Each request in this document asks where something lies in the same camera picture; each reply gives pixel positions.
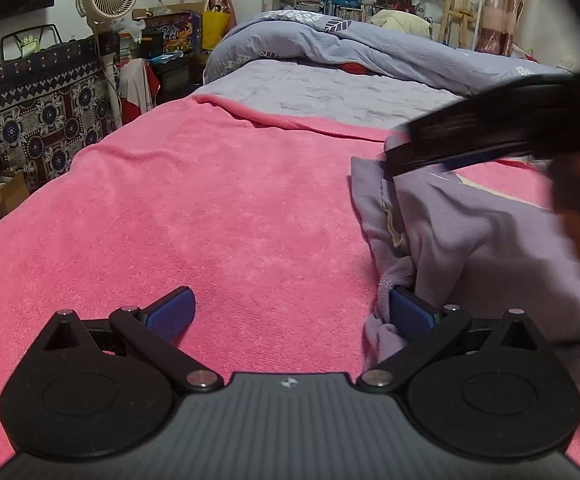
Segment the purple fleece garment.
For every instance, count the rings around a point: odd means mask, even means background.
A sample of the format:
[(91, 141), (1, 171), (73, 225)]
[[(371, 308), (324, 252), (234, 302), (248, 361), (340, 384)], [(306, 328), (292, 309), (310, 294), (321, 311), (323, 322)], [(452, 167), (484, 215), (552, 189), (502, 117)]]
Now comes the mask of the purple fleece garment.
[(367, 366), (406, 344), (389, 309), (391, 289), (404, 286), (476, 318), (525, 310), (580, 389), (580, 263), (554, 214), (431, 167), (389, 180), (381, 162), (358, 157), (351, 194), (379, 275)]

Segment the grey bed sheet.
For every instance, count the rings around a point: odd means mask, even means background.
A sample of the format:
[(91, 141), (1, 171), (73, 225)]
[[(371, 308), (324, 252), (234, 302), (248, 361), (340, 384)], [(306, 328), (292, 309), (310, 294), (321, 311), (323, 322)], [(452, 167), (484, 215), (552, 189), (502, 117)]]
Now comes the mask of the grey bed sheet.
[(460, 99), (447, 90), (326, 66), (256, 60), (200, 87), (260, 112), (393, 129)]

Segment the pink fleece blanket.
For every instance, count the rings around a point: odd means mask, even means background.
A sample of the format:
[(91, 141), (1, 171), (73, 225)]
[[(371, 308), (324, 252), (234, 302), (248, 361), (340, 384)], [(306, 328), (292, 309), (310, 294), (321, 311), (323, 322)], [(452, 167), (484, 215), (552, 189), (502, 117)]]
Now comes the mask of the pink fleece blanket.
[[(93, 460), (18, 453), (0, 422), (0, 479), (580, 479), (580, 423), (564, 451), (476, 460), (425, 437), (393, 396), (358, 388), (381, 362), (365, 364), (379, 275), (351, 162), (382, 165), (390, 143), (192, 96), (80, 151), (0, 220), (0, 394), (57, 311), (98, 320), (179, 286), (196, 314), (176, 348), (224, 386)], [(433, 169), (551, 212), (547, 178), (524, 162)]]

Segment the colourful toy box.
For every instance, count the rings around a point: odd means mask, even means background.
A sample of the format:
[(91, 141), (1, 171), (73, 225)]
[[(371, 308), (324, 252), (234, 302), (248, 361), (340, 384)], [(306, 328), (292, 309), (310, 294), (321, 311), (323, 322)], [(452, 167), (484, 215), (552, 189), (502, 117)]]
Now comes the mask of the colourful toy box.
[(194, 11), (149, 16), (145, 32), (160, 32), (162, 52), (183, 52), (184, 55), (201, 53), (201, 15)]

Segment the yellow shopping bag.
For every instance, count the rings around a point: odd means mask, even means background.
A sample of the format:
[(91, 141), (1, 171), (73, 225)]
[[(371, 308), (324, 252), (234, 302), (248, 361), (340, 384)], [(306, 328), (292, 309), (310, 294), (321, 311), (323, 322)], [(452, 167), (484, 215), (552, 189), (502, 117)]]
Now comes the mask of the yellow shopping bag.
[(232, 14), (204, 11), (202, 15), (202, 49), (213, 50), (223, 39), (230, 25)]

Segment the lavender patterned duvet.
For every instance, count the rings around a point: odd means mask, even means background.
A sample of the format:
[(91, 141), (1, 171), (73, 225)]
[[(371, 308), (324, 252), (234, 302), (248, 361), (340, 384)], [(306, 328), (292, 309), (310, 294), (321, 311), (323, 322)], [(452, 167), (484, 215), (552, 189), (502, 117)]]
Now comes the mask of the lavender patterned duvet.
[(300, 10), (267, 11), (228, 32), (205, 64), (208, 84), (260, 58), (353, 63), (371, 73), (455, 94), (484, 91), (519, 78), (564, 70), (522, 58), (453, 49), (414, 35)]

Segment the patterned cloth covered cabinet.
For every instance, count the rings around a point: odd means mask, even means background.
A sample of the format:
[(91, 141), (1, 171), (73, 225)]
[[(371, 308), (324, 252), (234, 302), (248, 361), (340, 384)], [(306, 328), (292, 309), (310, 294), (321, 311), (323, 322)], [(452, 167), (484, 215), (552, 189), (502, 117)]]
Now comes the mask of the patterned cloth covered cabinet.
[(92, 37), (0, 64), (0, 174), (33, 192), (115, 130), (109, 84)]

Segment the wooden easel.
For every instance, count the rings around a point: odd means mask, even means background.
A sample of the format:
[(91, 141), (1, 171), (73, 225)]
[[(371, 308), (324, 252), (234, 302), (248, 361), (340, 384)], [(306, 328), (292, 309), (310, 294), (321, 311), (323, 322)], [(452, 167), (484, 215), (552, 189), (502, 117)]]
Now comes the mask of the wooden easel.
[(476, 11), (471, 0), (441, 0), (442, 18), (436, 40), (459, 49), (472, 49)]

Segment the right pink curtain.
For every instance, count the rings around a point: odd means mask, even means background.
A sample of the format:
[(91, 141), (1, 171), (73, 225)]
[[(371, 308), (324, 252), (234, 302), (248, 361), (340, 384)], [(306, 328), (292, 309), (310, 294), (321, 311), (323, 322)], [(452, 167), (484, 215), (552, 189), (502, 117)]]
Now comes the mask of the right pink curtain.
[(525, 0), (483, 0), (476, 50), (488, 54), (511, 55), (514, 34)]

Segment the cream pillow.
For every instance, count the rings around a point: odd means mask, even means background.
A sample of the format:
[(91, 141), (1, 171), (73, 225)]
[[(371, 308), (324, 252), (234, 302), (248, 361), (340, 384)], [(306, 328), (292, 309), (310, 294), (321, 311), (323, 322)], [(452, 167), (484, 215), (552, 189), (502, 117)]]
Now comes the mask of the cream pillow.
[(370, 18), (369, 23), (412, 36), (431, 38), (431, 24), (416, 14), (397, 10), (380, 10)]

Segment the cardboard box on floor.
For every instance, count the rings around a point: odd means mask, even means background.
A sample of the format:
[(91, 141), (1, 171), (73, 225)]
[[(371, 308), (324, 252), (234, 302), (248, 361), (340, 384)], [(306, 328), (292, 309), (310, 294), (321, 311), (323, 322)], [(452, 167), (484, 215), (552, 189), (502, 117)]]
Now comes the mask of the cardboard box on floor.
[(0, 219), (18, 208), (30, 196), (23, 172), (0, 174)]

